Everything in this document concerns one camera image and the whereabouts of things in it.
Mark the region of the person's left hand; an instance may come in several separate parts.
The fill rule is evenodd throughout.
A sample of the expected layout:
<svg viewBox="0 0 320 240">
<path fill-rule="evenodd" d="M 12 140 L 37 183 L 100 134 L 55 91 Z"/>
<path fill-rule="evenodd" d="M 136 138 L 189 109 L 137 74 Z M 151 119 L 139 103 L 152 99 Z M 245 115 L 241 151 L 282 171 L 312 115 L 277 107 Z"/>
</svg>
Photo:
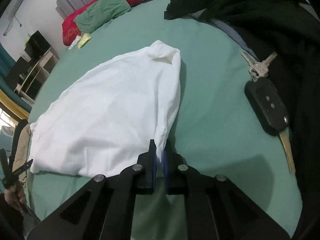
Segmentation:
<svg viewBox="0 0 320 240">
<path fill-rule="evenodd" d="M 5 201 L 14 209 L 21 211 L 22 205 L 26 204 L 23 183 L 17 181 L 14 185 L 4 190 Z"/>
</svg>

